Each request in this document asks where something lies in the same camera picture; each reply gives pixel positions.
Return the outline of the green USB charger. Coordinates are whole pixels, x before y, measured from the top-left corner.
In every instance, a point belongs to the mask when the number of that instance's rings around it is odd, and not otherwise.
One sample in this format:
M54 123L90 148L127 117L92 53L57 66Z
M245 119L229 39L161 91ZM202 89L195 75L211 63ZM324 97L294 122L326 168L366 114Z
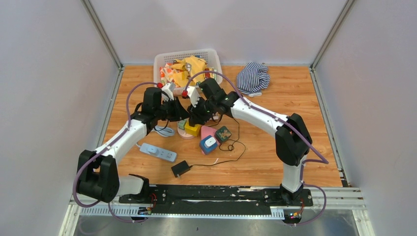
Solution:
M185 130L185 125L186 125L186 122L187 122L187 120L186 120L186 119L184 119L184 120L180 120L180 121L178 122L178 129Z

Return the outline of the yellow cube socket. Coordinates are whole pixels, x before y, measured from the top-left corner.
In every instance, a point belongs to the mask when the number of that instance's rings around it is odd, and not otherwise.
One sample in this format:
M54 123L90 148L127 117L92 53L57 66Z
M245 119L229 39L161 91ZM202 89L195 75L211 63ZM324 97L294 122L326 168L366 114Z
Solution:
M195 126L191 126L189 123L186 123L184 126L184 130L187 134L197 137L200 135L201 125L196 124Z

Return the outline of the pink triangular power strip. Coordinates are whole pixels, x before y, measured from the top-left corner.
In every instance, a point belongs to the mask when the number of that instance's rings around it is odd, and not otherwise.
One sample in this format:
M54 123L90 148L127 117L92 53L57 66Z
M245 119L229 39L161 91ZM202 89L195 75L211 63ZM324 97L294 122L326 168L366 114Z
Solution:
M208 136L212 136L215 137L215 133L216 133L217 129L213 128L213 127L209 127L209 126L202 126L200 129L200 135L201 135L201 140L203 140L204 138L208 137Z

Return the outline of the white cube charger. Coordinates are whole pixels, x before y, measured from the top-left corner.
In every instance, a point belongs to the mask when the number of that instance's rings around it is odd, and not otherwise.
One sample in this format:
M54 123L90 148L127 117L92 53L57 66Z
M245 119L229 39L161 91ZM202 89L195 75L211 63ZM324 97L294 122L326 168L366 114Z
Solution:
M217 145L217 141L213 136L208 136L208 138L204 142L206 148L210 148L212 146Z

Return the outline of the dark green adapter plug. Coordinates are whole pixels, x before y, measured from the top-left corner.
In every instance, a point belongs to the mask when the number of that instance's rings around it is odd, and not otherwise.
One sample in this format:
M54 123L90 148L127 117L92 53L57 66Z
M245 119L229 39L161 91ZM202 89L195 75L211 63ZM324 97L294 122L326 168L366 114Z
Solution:
M229 140L231 135L231 131L226 126L222 126L218 130L216 130L214 137L220 144L222 144L225 141Z

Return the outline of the light blue charger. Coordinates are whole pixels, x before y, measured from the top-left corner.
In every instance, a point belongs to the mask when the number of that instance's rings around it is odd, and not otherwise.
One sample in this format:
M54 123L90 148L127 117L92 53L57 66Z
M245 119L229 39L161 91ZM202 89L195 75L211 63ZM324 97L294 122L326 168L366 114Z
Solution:
M148 153L151 155L158 155L159 154L159 148L155 146L149 146L148 147Z

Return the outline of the black power adapter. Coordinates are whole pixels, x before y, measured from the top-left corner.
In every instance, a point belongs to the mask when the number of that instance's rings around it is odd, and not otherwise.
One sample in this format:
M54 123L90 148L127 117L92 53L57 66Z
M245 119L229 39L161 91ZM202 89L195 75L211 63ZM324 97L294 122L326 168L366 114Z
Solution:
M190 169L191 166L185 160L171 167L171 170L175 178L179 178L181 175L190 171Z

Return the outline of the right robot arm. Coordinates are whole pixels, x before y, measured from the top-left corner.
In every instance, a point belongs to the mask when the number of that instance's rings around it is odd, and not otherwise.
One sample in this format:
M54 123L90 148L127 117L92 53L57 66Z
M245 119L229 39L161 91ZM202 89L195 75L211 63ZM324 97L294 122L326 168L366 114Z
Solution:
M226 92L213 78L200 83L199 89L188 86L182 96L191 102L187 110L192 125L205 124L212 115L218 113L243 120L270 134L275 139L276 155L284 167L280 184L281 199L290 206L300 200L303 190L302 162L306 160L312 144L300 115L274 113L250 102L236 91Z

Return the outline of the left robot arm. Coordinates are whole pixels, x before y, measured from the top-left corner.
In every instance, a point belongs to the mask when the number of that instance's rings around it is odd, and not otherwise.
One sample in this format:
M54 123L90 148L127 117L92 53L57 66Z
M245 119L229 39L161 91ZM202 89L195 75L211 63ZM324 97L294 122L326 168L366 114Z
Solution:
M189 117L174 96L174 89L175 86L169 84L147 88L143 102L128 114L126 124L116 135L95 150L84 150L80 154L73 183L73 196L78 205L87 207L78 199L79 194L105 203L128 194L139 203L150 199L148 180L133 174L120 177L118 163L160 120L174 122Z

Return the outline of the round pink power strip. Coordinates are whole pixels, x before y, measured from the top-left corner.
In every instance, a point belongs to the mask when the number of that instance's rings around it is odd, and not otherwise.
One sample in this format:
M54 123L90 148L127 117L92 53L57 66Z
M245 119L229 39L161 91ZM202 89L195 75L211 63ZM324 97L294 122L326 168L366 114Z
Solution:
M186 131L184 129L181 129L180 124L177 124L177 132L179 134L179 136L185 140L190 140L195 138L193 135L186 133Z

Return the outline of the yellow patterned clothes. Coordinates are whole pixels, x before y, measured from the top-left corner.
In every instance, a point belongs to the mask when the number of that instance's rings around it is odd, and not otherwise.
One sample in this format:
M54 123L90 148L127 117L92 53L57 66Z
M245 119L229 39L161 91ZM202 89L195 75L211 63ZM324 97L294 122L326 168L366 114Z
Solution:
M197 86L203 82L205 78L216 79L216 75L208 73L208 71L217 71L217 69L208 67L207 61L201 56L192 55L184 59L174 59L172 62L165 63L164 66L159 67L160 82L163 85L173 82L177 88L184 87L189 78L201 71L207 72L195 77L190 82L189 86Z

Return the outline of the white power strip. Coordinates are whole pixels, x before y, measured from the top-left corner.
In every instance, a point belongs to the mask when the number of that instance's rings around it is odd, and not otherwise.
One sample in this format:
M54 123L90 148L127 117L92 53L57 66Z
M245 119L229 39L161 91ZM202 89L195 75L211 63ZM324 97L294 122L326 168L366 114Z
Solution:
M167 149L156 147L154 145L150 145L147 143L143 143L142 145L137 145L137 146L139 147L139 150L141 152L151 155L161 160L174 163L177 159L177 153L173 151L169 151Z

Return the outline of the white plastic basket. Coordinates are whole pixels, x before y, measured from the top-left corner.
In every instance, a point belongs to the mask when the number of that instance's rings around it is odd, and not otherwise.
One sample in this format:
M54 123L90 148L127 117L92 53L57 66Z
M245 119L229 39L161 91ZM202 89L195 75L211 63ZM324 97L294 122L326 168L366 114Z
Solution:
M223 78L219 56L214 49L199 49L158 54L154 59L153 81L163 85L174 83L174 95L181 95L183 87L197 87L204 78L214 78L218 84Z

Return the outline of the blue white striped cloth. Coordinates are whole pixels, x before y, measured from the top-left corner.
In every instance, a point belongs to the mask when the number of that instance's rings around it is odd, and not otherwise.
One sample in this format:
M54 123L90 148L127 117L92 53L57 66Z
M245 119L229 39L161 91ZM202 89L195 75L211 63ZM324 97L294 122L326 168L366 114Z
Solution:
M238 90L249 97L261 96L269 84L270 75L264 64L250 62L237 75Z

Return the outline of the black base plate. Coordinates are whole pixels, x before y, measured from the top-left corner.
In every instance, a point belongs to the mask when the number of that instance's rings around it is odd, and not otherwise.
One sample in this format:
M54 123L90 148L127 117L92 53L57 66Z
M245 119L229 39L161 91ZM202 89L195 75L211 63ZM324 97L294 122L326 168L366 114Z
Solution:
M267 215L271 207L313 206L311 192L302 189L296 197L278 187L153 185L144 194L127 194L123 204L150 204L154 213L207 215Z

